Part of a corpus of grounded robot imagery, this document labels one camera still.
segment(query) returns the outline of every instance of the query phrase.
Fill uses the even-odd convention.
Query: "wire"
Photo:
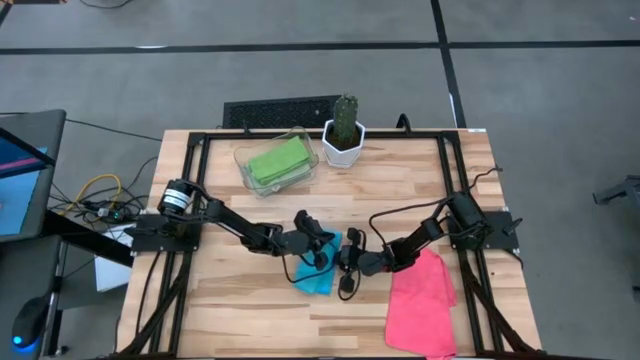
[[[148,195],[134,196],[133,194],[131,194],[131,192],[130,192],[129,190],[130,190],[130,189],[131,189],[131,187],[132,187],[133,185],[135,185],[135,183],[138,181],[138,179],[140,178],[140,174],[142,173],[142,170],[145,168],[145,166],[146,166],[147,164],[149,164],[152,160],[157,159],[157,158],[158,158],[157,156],[154,156],[154,157],[149,158],[147,161],[145,161],[145,162],[142,164],[142,166],[140,166],[140,169],[138,169],[138,173],[136,174],[136,176],[135,176],[135,178],[133,179],[133,181],[131,182],[131,184],[129,184],[126,188],[123,188],[122,190],[123,190],[124,192],[126,192],[129,196],[131,196],[132,198],[138,198],[138,199],[139,199],[139,198],[142,198],[142,197],[148,197]],[[109,192],[109,191],[113,191],[113,190],[117,190],[117,189],[118,189],[118,187],[117,187],[117,186],[115,186],[115,187],[110,187],[110,188],[106,188],[106,189],[98,190],[98,191],[92,192],[92,193],[90,193],[90,194],[88,194],[88,195],[85,195],[83,198],[81,198],[80,200],[78,200],[78,202],[79,202],[79,203],[82,203],[83,201],[86,201],[86,200],[88,200],[88,199],[90,199],[90,198],[92,198],[92,197],[94,197],[94,196],[96,196],[96,195],[103,194],[103,193],[105,193],[105,192]],[[140,206],[140,208],[142,208],[142,209],[144,209],[144,208],[145,208],[145,206],[144,206],[144,205],[142,204],[142,202],[140,202],[139,200],[137,200],[137,203],[138,203],[138,205]]]
[[[156,268],[156,263],[158,263],[158,258],[160,257],[160,251],[156,253],[156,256],[153,258],[153,262],[151,263],[151,268],[149,269],[149,273],[147,274],[147,280],[144,282],[144,288],[142,290],[142,297],[140,298],[140,307],[138,308],[138,318],[136,319],[136,335],[140,333],[140,318],[142,317],[142,309],[144,307],[144,301],[147,297],[147,290],[149,288],[149,283],[151,282],[151,274],[153,270]]]
[[[380,240],[382,240],[382,244],[383,245],[387,245],[387,242],[385,241],[384,237],[382,237],[382,234],[380,234],[380,231],[378,231],[378,229],[373,225],[373,219],[375,219],[377,217],[380,217],[380,216],[384,216],[384,215],[398,213],[398,212],[401,212],[401,211],[407,211],[407,210],[411,210],[411,209],[417,209],[417,208],[421,208],[421,207],[428,207],[428,206],[437,205],[437,204],[440,204],[441,202],[446,201],[448,199],[449,199],[449,196],[447,196],[445,198],[442,198],[442,199],[439,199],[439,200],[435,200],[435,201],[431,201],[431,202],[428,202],[428,203],[424,203],[424,204],[410,205],[410,206],[405,206],[405,207],[398,208],[398,209],[387,210],[387,211],[383,211],[383,212],[379,212],[379,213],[373,214],[369,218],[369,226],[378,235]]]
[[[513,258],[518,260],[518,262],[520,263],[520,268],[524,269],[524,261],[522,261],[522,258],[520,256],[516,255],[516,253],[514,253],[513,250],[508,250],[508,249],[502,249],[502,250],[504,250],[507,254],[511,255]]]
[[[497,171],[497,172],[502,172],[503,169],[501,167],[499,167],[498,165],[496,165],[495,167],[489,169],[488,171],[482,173],[482,174],[478,174],[476,175],[476,177],[473,179],[473,183],[471,184],[471,186],[469,186],[466,189],[462,189],[461,191],[469,191],[471,189],[473,189],[477,182],[478,179],[480,179],[483,176],[487,176],[489,174],[491,174],[492,172]],[[382,244],[383,245],[387,245],[386,240],[384,239],[384,237],[382,236],[382,234],[380,234],[380,231],[378,231],[378,229],[373,225],[373,219],[380,217],[380,216],[384,216],[384,215],[389,215],[389,214],[394,214],[394,213],[398,213],[398,212],[402,212],[402,211],[407,211],[407,210],[412,210],[412,209],[416,209],[416,208],[421,208],[421,207],[428,207],[428,206],[433,206],[433,205],[439,205],[445,201],[448,201],[451,198],[451,195],[444,197],[442,199],[439,200],[435,200],[432,202],[428,202],[428,203],[424,203],[424,204],[416,204],[416,205],[410,205],[410,206],[405,206],[402,208],[398,208],[398,209],[392,209],[392,210],[387,210],[387,211],[383,211],[383,212],[379,212],[376,214],[371,215],[371,217],[369,218],[369,226],[371,227],[371,229],[373,229],[373,231],[378,235],[378,237],[380,238],[380,240],[382,240]],[[461,232],[459,234],[450,234],[450,235],[454,235],[454,236],[459,236],[462,235],[464,232]]]
[[[503,170],[504,170],[503,168],[501,168],[498,165],[496,165],[495,167],[489,169],[488,171],[483,172],[482,174],[476,175],[476,177],[473,179],[473,183],[471,184],[471,186],[469,186],[469,188],[467,190],[473,189],[476,186],[476,183],[478,182],[478,179],[480,179],[481,177],[487,176],[487,175],[491,174],[494,171],[502,172]]]
[[[157,156],[153,156],[153,157],[149,158],[147,161],[145,161],[144,164],[142,164],[142,166],[140,166],[140,169],[138,170],[138,173],[133,178],[133,181],[131,182],[131,184],[129,184],[129,186],[127,186],[127,189],[131,189],[131,187],[133,185],[135,185],[136,181],[138,181],[138,178],[140,178],[140,174],[142,173],[142,170],[144,170],[144,167],[147,166],[147,164],[149,164],[153,160],[158,160],[158,157]]]
[[[120,235],[118,235],[118,237],[116,238],[115,235],[113,235],[113,231],[111,231],[111,227],[109,227],[107,225],[107,228],[109,229],[109,232],[111,233],[111,237],[113,239],[113,242],[111,244],[109,244],[108,246],[105,246],[105,248],[99,252],[97,252],[96,254],[94,254],[94,256],[91,258],[91,260],[85,262],[84,264],[78,266],[77,268],[75,268],[73,271],[71,271],[70,273],[66,274],[64,277],[62,277],[62,280],[70,277],[71,275],[74,275],[75,273],[77,273],[78,271],[84,269],[85,267],[89,266],[89,264],[93,263],[94,261],[96,261],[96,259],[98,257],[100,257],[100,255],[104,254],[107,250],[111,249],[115,244],[119,244],[118,240],[120,239],[120,237],[122,237],[122,234],[124,234],[124,231],[122,231],[120,233]],[[95,231],[89,231],[86,234],[94,234]],[[71,234],[71,235],[81,235],[83,233],[75,233],[75,234]]]
[[[76,196],[76,199],[73,201],[73,203],[71,203],[69,206],[67,206],[66,209],[61,211],[59,213],[59,215],[60,216],[65,216],[67,214],[67,212],[69,212],[69,210],[73,209],[73,207],[78,204],[78,201],[80,200],[80,198],[84,195],[85,191],[87,191],[87,189],[91,185],[93,185],[93,183],[95,183],[98,180],[102,180],[102,179],[106,179],[106,178],[113,178],[116,181],[116,183],[118,184],[118,191],[114,195],[113,202],[109,206],[109,209],[112,209],[115,200],[118,198],[118,196],[120,196],[120,193],[122,192],[122,183],[120,182],[120,178],[117,175],[114,175],[114,174],[103,174],[103,175],[98,175],[98,176],[94,177],[93,179],[89,180],[86,184],[84,184],[84,186],[82,187],[82,189],[80,190],[80,192]]]
[[[118,326],[120,326],[120,317],[122,315],[118,315],[118,318],[116,319],[116,332],[115,335],[113,337],[113,353],[115,354],[116,351],[118,351]]]
[[[329,271],[333,270],[333,267],[336,265],[335,261],[332,261],[331,264],[327,264],[328,267],[327,267],[326,270],[323,270],[323,271],[321,271],[319,273],[303,276],[303,277],[301,277],[299,279],[296,279],[296,280],[291,280],[291,277],[289,276],[289,269],[287,268],[287,261],[284,258],[284,254],[282,252],[280,252],[280,256],[282,257],[282,266],[284,267],[284,274],[287,277],[287,280],[289,280],[289,282],[292,283],[292,284],[296,284],[296,283],[299,283],[301,281],[309,280],[309,279],[312,279],[314,277],[322,276],[322,275],[328,273]]]
[[[53,181],[51,182],[51,185],[53,185],[53,187],[54,187],[54,188],[55,188],[55,189],[60,193],[60,195],[62,195],[62,197],[63,197],[66,201],[71,202],[71,199],[69,199],[69,197],[68,197],[67,195],[65,195],[65,194],[62,192],[62,190],[60,190],[60,188],[59,188],[59,187],[57,187],[57,186],[56,186],[56,184],[55,184]]]
[[[71,200],[63,199],[60,196],[52,195],[52,194],[49,194],[49,198],[53,199],[53,200],[60,201],[61,203],[64,203],[64,205],[68,205],[68,204],[70,204],[72,202]]]
[[[356,286],[353,288],[353,292],[349,294],[349,296],[342,296],[342,290],[340,289],[340,285],[342,285],[342,279],[346,279],[347,277],[351,276],[353,272],[354,270],[351,270],[348,273],[346,273],[343,277],[340,278],[340,284],[338,285],[338,298],[340,298],[340,300],[342,301],[349,301],[353,299],[353,297],[356,296],[358,289],[360,288],[360,279],[362,278],[362,271],[358,269],[356,271],[358,273],[358,280],[356,281]]]
[[[364,253],[367,250],[367,233],[365,233],[364,231],[362,231],[360,229],[358,229],[358,232],[362,236],[362,252]],[[342,285],[342,281],[343,281],[343,279],[346,279],[347,277],[350,277],[353,274],[353,272],[354,272],[354,270],[350,270],[349,272],[347,272],[344,276],[342,276],[340,278],[340,284],[338,284],[338,298],[340,298],[340,300],[342,300],[342,301],[351,300],[354,296],[356,296],[356,293],[358,292],[358,289],[360,288],[360,280],[362,279],[362,271],[358,267],[357,268],[358,280],[356,281],[356,285],[353,288],[353,292],[349,296],[342,296],[342,290],[340,289],[341,285]]]
[[[80,2],[83,3],[84,5],[86,5],[88,7],[96,8],[96,9],[119,9],[121,7],[124,7],[125,5],[127,5],[128,3],[132,2],[132,1],[133,0],[125,0],[123,3],[120,3],[118,5],[102,6],[102,5],[89,4],[85,0],[80,0]]]
[[[74,124],[81,124],[81,125],[85,125],[85,126],[94,127],[96,129],[101,129],[101,130],[109,131],[109,132],[116,133],[116,134],[129,135],[129,136],[133,136],[133,137],[137,137],[137,138],[141,138],[141,139],[147,139],[147,140],[153,140],[153,141],[162,142],[162,139],[159,139],[159,138],[154,138],[154,137],[147,136],[147,135],[134,134],[134,133],[130,133],[130,132],[127,132],[127,131],[111,129],[111,128],[108,128],[108,127],[95,125],[95,124],[91,124],[91,123],[84,122],[84,121],[71,120],[71,119],[67,119],[66,121],[68,121],[70,123],[74,123]]]
[[[134,222],[137,220],[138,216],[142,212],[142,207],[133,203],[134,200],[138,200],[138,197],[134,197],[129,201],[115,201],[111,202],[109,200],[92,202],[92,201],[84,201],[81,205],[84,207],[84,210],[78,210],[78,215],[76,217],[82,217],[82,219],[87,223],[95,223],[96,221],[101,221],[105,224],[125,224]],[[100,216],[100,210],[105,209],[107,204],[113,204],[113,212],[110,212],[112,216]]]
[[[27,113],[27,112],[0,112],[0,116],[3,116],[3,115],[24,115],[24,114],[29,114],[29,113]],[[91,124],[91,123],[84,122],[84,121],[72,120],[72,119],[65,119],[65,121],[68,121],[68,122],[74,123],[74,124],[90,126],[90,127],[96,128],[96,129],[105,130],[105,131],[113,132],[113,133],[116,133],[116,134],[128,135],[128,136],[133,136],[133,137],[137,137],[137,138],[141,138],[141,139],[147,139],[147,140],[153,140],[153,141],[162,142],[162,139],[159,139],[159,138],[154,138],[154,137],[147,136],[147,135],[140,135],[140,134],[130,133],[130,132],[127,132],[127,131],[122,131],[122,130],[111,129],[111,128],[108,128],[108,127],[105,127],[105,126],[95,125],[95,124]]]

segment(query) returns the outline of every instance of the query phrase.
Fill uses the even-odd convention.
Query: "glass dish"
[[[302,144],[309,152],[309,162],[299,168],[291,170],[289,173],[271,181],[268,184],[260,184],[249,170],[249,161],[258,155],[262,155],[284,143],[293,137],[299,137]],[[238,165],[244,186],[251,190],[257,197],[266,197],[277,193],[290,186],[299,184],[302,181],[312,179],[315,176],[315,167],[318,165],[318,154],[311,146],[311,138],[302,127],[294,127],[286,134],[280,135],[271,140],[261,142],[255,146],[243,146],[237,148],[233,157]]]

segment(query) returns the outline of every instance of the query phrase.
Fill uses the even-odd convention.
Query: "black grate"
[[[224,104],[225,129],[323,128],[333,118],[339,95],[230,102]]]

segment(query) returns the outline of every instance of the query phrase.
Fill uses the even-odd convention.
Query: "potted cactus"
[[[337,101],[333,120],[327,120],[322,145],[329,165],[348,168],[353,165],[364,143],[365,127],[356,121],[358,98],[343,95]]]

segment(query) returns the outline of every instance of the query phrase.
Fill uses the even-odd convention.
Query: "desk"
[[[165,132],[150,207],[157,206],[170,179],[181,177],[188,134],[183,130]],[[459,135],[471,179],[493,167],[485,132],[461,130]],[[320,155],[316,177],[282,194],[257,199],[242,185],[233,159],[235,148],[257,141],[262,140],[212,142],[205,177],[209,193],[252,222],[279,223],[285,230],[291,230],[296,212],[306,209],[326,228],[346,232],[353,226],[365,230],[368,248],[376,250],[380,242],[367,224],[371,214],[446,195],[438,147],[433,140],[367,139],[360,158],[350,169],[327,166],[322,145],[314,140]],[[449,159],[450,164],[455,164],[451,154]],[[194,162],[191,180],[195,179],[196,171]],[[484,210],[505,206],[495,174],[482,178],[473,194]],[[413,231],[432,211],[433,208],[426,208],[398,213],[380,218],[376,224],[385,238],[395,239]],[[357,295],[344,303],[335,293],[340,272],[336,274],[330,297],[308,296],[286,281],[279,258],[248,252],[237,238],[214,225],[203,228],[201,239],[200,249],[193,256],[179,357],[415,356],[392,349],[384,342],[390,274],[363,277]],[[456,253],[446,238],[430,245],[430,249],[443,258],[456,288],[458,305],[452,309],[452,321],[458,354],[473,354]],[[143,324],[157,303],[163,256],[152,273]],[[153,258],[154,254],[143,254],[134,261],[119,326],[120,349],[133,339],[138,306]],[[486,258],[496,305],[522,338],[539,348],[519,263],[502,251],[486,251]],[[290,271],[297,261],[288,258]],[[485,347],[490,349],[486,316],[481,306],[478,311]],[[170,309],[165,316],[161,350],[167,348],[172,318]]]

